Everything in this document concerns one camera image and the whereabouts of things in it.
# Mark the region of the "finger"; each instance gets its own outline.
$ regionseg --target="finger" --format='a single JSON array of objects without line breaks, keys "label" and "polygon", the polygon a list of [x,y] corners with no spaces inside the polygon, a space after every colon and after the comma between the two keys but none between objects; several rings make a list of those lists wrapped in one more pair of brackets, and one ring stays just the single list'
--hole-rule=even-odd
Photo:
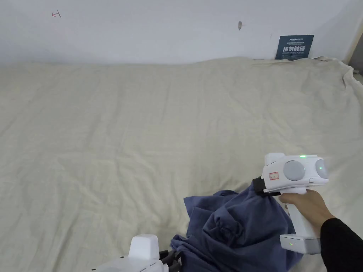
[{"label": "finger", "polygon": [[299,194],[284,193],[279,197],[282,203],[295,204],[297,199],[300,197]]}]

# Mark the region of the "black sleeve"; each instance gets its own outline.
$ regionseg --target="black sleeve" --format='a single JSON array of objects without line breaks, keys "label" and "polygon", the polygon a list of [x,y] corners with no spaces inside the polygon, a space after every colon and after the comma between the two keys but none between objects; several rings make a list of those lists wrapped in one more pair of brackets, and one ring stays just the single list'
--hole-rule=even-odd
[{"label": "black sleeve", "polygon": [[320,231],[321,257],[328,272],[363,271],[363,240],[337,218]]}]

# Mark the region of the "beige bed sheet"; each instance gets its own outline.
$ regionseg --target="beige bed sheet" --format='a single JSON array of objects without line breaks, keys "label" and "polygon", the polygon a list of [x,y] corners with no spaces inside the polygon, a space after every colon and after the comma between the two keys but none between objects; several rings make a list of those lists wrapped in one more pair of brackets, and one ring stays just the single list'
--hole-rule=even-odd
[{"label": "beige bed sheet", "polygon": [[326,58],[1,67],[0,271],[88,271],[141,233],[167,249],[183,197],[241,191],[269,152],[324,157],[317,190],[362,237],[362,94]]}]

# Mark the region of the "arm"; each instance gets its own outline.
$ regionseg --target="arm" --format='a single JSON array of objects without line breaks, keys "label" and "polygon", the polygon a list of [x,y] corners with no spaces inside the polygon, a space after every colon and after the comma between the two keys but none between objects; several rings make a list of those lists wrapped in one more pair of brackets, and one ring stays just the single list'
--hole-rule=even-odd
[{"label": "arm", "polygon": [[363,240],[330,213],[318,192],[286,193],[280,196],[280,201],[295,205],[312,224],[320,236],[321,256],[328,272],[361,270]]}]

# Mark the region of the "hand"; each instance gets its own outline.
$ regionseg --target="hand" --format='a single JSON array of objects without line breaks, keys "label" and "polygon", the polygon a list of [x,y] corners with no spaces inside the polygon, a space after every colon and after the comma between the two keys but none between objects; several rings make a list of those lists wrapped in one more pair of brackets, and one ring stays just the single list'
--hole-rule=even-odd
[{"label": "hand", "polygon": [[299,212],[311,223],[318,236],[320,236],[320,228],[323,223],[330,218],[335,218],[317,191],[306,190],[306,194],[284,193],[279,199],[282,203],[295,205]]}]

